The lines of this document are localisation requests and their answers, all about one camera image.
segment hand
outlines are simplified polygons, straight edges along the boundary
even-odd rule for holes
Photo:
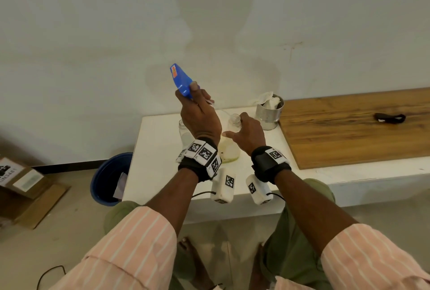
[[[264,131],[260,122],[251,118],[246,112],[240,114],[240,122],[242,123],[242,128],[239,132],[227,131],[223,132],[222,135],[231,138],[239,145],[241,150],[251,156],[256,148],[266,146]]]
[[[218,146],[222,132],[221,122],[215,109],[206,100],[214,101],[204,89],[199,89],[197,82],[190,84],[190,92],[192,100],[184,97],[179,91],[175,92],[182,103],[181,117],[184,125],[194,138],[208,137]]]

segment clear plastic bottle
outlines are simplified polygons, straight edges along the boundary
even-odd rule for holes
[[[239,132],[242,125],[240,124],[239,114],[232,114],[228,121],[228,130]],[[240,156],[239,146],[230,138],[221,136],[221,141],[218,146],[219,156],[223,163],[236,161]]]
[[[179,121],[179,134],[181,136],[182,141],[182,149],[186,149],[193,141],[194,137],[191,135],[191,132],[184,125],[182,119]]]

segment striped shirt sleeve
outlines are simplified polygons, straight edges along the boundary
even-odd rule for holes
[[[430,289],[430,275],[411,255],[364,224],[332,239],[321,262],[334,289]]]
[[[118,223],[53,289],[168,289],[176,233],[141,206]]]

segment blue trash bin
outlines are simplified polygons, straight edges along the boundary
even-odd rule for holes
[[[121,173],[129,173],[132,152],[121,153],[104,162],[95,172],[90,185],[91,196],[105,206],[115,206],[120,200],[113,197]]]

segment black baseboard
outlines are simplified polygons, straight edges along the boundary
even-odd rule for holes
[[[39,171],[43,175],[48,175],[50,173],[98,169],[100,165],[102,165],[105,161],[106,160],[98,160],[98,161],[44,165],[40,167],[33,167],[33,169],[35,169],[36,171]]]

